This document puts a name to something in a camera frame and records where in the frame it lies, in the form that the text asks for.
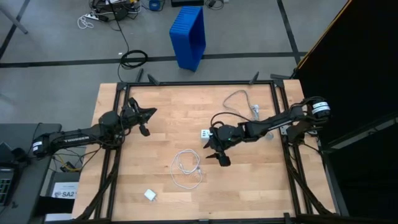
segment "blue plastic crate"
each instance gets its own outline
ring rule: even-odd
[[[206,48],[203,8],[184,6],[170,28],[180,68],[196,71]]]

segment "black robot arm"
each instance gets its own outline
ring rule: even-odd
[[[304,134],[313,128],[320,128],[330,117],[330,107],[325,99],[314,96],[304,99],[300,103],[293,104],[289,110],[267,118],[264,121],[250,121],[238,123],[238,126],[224,124],[221,121],[213,123],[213,119],[219,114],[232,114],[229,112],[218,113],[211,119],[210,138],[206,147],[211,147],[216,152],[207,158],[217,158],[221,166],[231,165],[225,150],[240,142],[254,142],[265,136],[267,132],[298,121],[298,124],[287,128],[287,139],[290,143],[300,143]]]
[[[122,108],[120,114],[109,111],[91,128],[42,134],[33,141],[33,154],[36,157],[44,157],[60,149],[88,144],[99,144],[104,149],[116,149],[135,125],[139,124],[141,134],[148,136],[150,133],[144,124],[155,112],[156,108],[142,109],[134,98],[130,98],[129,104]]]

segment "black wall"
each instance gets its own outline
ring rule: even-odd
[[[352,217],[398,219],[398,124],[330,154]]]
[[[297,69],[304,95],[330,104],[323,145],[398,111],[396,10],[396,1],[354,0]]]

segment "wooden tabletop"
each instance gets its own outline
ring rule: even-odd
[[[286,80],[285,89],[289,104],[303,99],[298,80]],[[140,107],[155,107],[158,110],[147,124],[149,137],[142,136],[138,127],[134,127],[123,144],[113,221],[275,218],[283,217],[284,212],[294,216],[277,130],[272,131],[274,137],[271,140],[262,138],[228,149],[226,153],[232,162],[229,167],[220,167],[216,159],[205,159],[214,151],[203,149],[206,142],[200,139],[200,131],[210,127],[214,114],[226,111],[223,101],[236,90],[246,90],[251,104],[259,105],[260,119],[275,115],[269,85],[132,88],[130,96],[137,100]],[[112,110],[115,91],[115,83],[101,84],[93,124],[98,123],[103,113]],[[232,96],[227,105],[251,118],[244,94]],[[230,125],[243,121],[231,115],[221,115],[217,120]],[[305,141],[313,147],[317,146],[314,138],[307,136]],[[87,152],[97,148],[88,146]],[[200,155],[203,181],[193,190],[176,186],[169,172],[172,159],[184,149],[193,149]],[[308,186],[319,201],[334,212],[320,156],[306,146],[300,146],[300,152]],[[83,170],[73,217],[84,211],[97,192],[103,158],[104,150],[101,150]],[[195,163],[191,154],[182,156],[181,160],[187,168]],[[197,173],[184,175],[176,167],[172,169],[176,180],[183,185],[193,186],[199,180]],[[150,202],[145,198],[147,189],[157,194],[156,201]],[[301,191],[298,193],[303,205]],[[107,198],[108,193],[104,196],[102,217],[105,216]]]

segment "white charger block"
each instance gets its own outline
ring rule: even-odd
[[[150,201],[153,201],[156,197],[156,193],[153,192],[151,189],[148,189],[144,193],[145,197],[148,198]]]
[[[210,131],[207,129],[202,129],[202,131],[200,131],[200,138],[202,140],[209,140],[210,138]]]

